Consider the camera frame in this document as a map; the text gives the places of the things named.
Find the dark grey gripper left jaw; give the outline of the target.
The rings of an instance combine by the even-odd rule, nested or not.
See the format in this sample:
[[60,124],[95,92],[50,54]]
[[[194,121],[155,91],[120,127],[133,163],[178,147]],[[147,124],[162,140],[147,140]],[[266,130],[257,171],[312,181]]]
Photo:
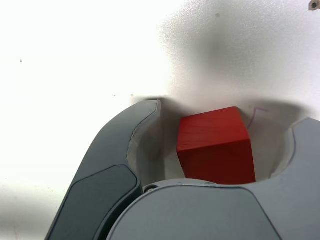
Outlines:
[[104,240],[147,185],[165,178],[162,103],[138,102],[109,121],[87,150],[47,233]]

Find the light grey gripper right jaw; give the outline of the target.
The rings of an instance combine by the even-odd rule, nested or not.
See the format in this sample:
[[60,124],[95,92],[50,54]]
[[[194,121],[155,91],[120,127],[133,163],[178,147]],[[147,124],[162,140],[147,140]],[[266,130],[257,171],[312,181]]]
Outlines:
[[290,131],[292,156],[278,175],[251,184],[171,184],[135,200],[110,240],[317,240],[320,123]]

